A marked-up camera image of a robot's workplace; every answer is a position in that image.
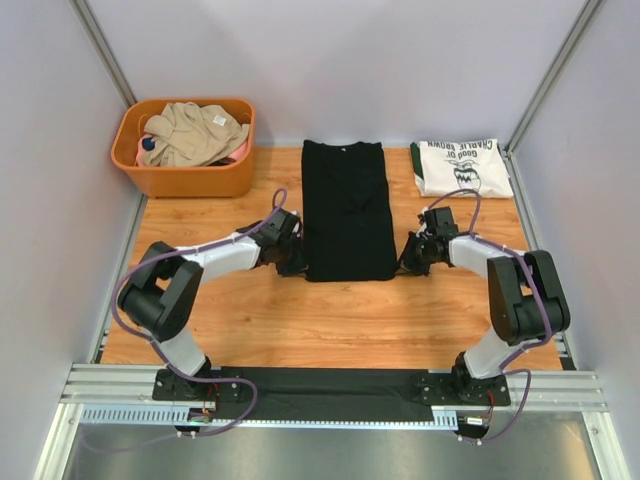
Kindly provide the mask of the black t shirt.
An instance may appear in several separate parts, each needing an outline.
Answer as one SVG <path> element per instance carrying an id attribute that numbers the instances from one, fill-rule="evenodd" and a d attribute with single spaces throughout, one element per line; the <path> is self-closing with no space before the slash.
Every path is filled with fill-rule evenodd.
<path id="1" fill-rule="evenodd" d="M 306 140 L 301 175 L 306 279 L 392 279 L 397 257 L 382 145 Z"/>

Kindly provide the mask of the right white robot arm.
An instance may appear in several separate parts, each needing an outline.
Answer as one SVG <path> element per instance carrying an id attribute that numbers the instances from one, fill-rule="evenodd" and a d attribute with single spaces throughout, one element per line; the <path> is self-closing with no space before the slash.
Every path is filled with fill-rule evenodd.
<path id="1" fill-rule="evenodd" d="M 438 263 L 463 268 L 487 281 L 491 326 L 458 354 L 451 372 L 425 393 L 441 390 L 466 404 L 499 397 L 505 368 L 526 351 L 568 329 L 571 316 L 552 255 L 519 251 L 462 232 L 449 207 L 425 208 L 420 228 L 408 234 L 399 266 L 427 276 Z"/>

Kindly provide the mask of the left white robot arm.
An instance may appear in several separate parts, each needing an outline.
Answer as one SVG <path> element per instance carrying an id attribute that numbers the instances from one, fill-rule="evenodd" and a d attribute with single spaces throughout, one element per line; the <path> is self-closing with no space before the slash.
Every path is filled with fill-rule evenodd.
<path id="1" fill-rule="evenodd" d="M 124 284 L 115 310 L 123 312 L 158 349 L 166 367 L 158 372 L 159 399 L 209 401 L 211 361 L 197 345 L 188 322 L 201 286 L 230 273 L 274 265 L 284 276 L 300 268 L 301 218 L 276 207 L 268 218 L 209 244 L 174 248 L 151 244 Z"/>

